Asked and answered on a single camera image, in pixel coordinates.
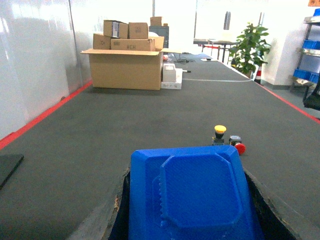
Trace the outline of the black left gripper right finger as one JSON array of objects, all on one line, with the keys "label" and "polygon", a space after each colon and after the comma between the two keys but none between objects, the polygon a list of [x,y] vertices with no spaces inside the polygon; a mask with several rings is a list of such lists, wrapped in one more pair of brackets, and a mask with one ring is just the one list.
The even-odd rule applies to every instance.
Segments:
[{"label": "black left gripper right finger", "polygon": [[281,218],[271,199],[263,195],[254,175],[244,169],[248,189],[265,240],[301,240],[302,238]]}]

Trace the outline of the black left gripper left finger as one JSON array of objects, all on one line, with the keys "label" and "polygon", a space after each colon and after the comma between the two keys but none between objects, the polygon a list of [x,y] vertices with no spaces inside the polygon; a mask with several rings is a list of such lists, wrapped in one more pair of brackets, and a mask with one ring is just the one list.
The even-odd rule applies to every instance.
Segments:
[{"label": "black left gripper left finger", "polygon": [[115,214],[110,223],[108,240],[129,239],[129,212],[130,212],[130,168],[123,175],[120,194],[115,198]]}]

